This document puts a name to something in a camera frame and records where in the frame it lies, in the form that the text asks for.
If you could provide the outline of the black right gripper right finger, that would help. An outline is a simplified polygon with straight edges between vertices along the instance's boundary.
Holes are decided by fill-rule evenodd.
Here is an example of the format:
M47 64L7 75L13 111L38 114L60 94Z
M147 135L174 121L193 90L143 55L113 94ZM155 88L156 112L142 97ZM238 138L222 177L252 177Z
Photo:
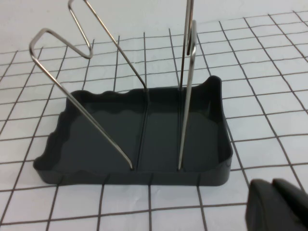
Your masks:
M308 230L308 194L284 179L274 179L272 185L296 215L298 222Z

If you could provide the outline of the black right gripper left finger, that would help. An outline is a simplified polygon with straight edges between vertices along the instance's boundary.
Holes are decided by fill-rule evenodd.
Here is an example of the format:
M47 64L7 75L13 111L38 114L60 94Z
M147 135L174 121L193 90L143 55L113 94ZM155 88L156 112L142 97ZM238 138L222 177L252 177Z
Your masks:
M252 180L247 200L249 231L294 231L295 217L279 192L267 181Z

